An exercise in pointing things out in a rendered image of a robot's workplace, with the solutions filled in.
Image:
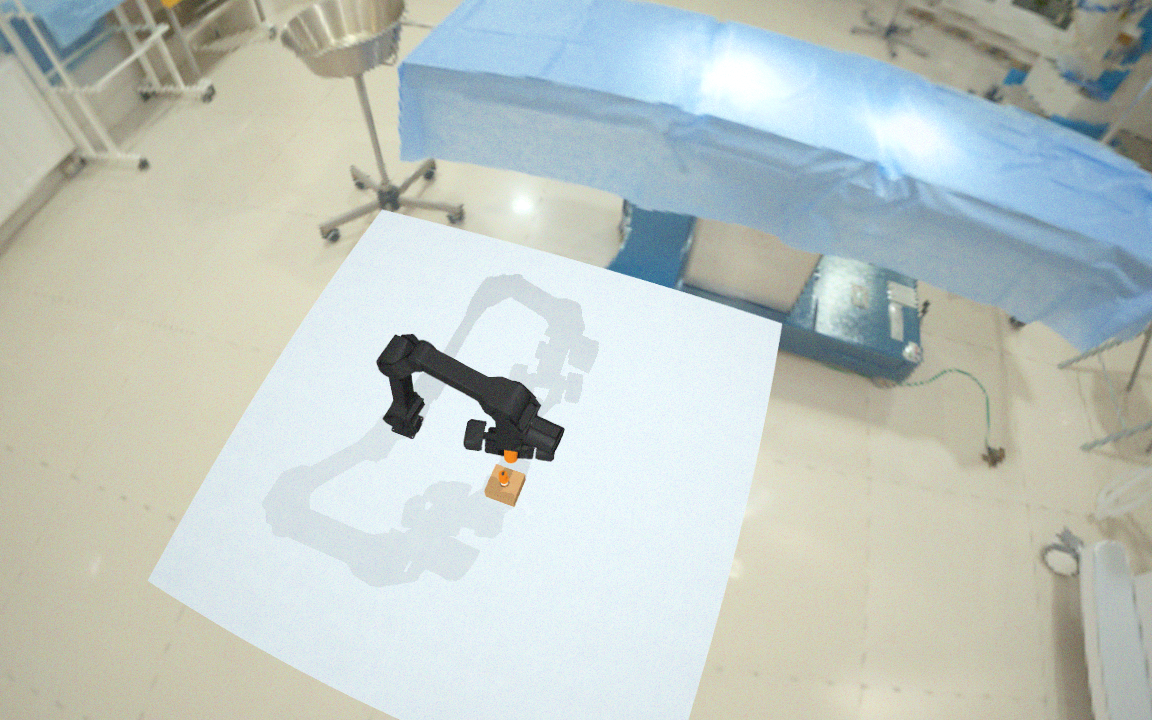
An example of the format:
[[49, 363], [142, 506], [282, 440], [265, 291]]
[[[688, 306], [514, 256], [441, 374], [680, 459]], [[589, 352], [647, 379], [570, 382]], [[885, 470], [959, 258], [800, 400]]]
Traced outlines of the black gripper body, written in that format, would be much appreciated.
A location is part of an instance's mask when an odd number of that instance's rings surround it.
[[[486, 420], [467, 420], [465, 438], [463, 438], [463, 446], [465, 446], [467, 450], [483, 450], [484, 441], [485, 447], [490, 448], [490, 450], [511, 450], [520, 454], [522, 448], [522, 450], [531, 452], [532, 454], [532, 448], [535, 447], [526, 445], [524, 439], [518, 437], [511, 439], [505, 438], [497, 432], [497, 429], [493, 429], [492, 432], [484, 432], [485, 427]], [[539, 450], [539, 448], [535, 448], [536, 460], [550, 462], [554, 460], [554, 455], [556, 455], [556, 452], [550, 455]]]

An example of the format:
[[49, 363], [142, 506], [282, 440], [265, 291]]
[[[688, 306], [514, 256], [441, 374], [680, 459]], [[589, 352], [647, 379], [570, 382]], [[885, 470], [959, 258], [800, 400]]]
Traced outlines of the tan wooden block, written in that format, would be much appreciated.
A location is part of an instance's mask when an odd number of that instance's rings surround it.
[[[506, 471], [508, 477], [508, 486], [500, 486], [499, 473], [500, 471]], [[488, 478], [486, 483], [485, 495], [493, 498], [502, 503], [515, 507], [517, 503], [517, 498], [520, 495], [521, 488], [524, 487], [526, 480], [525, 473], [521, 471], [515, 471], [509, 468], [503, 468], [497, 464], [492, 471], [492, 477]]]

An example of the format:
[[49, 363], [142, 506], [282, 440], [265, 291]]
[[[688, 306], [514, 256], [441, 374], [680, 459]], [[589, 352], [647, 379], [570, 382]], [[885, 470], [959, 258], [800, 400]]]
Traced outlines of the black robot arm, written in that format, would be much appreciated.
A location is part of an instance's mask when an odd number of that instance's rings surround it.
[[[412, 374], [424, 372], [435, 381], [445, 382], [453, 389], [475, 397], [495, 420], [497, 432], [508, 439], [521, 438], [545, 454], [553, 455], [564, 429], [538, 416], [541, 407], [524, 384], [500, 377], [488, 377], [476, 372], [454, 359], [429, 340], [417, 340], [415, 334], [392, 338], [379, 355], [378, 370], [389, 378], [392, 404], [382, 420], [397, 434], [415, 438], [422, 427], [420, 410], [424, 397], [414, 392]], [[414, 437], [412, 437], [414, 435]]]

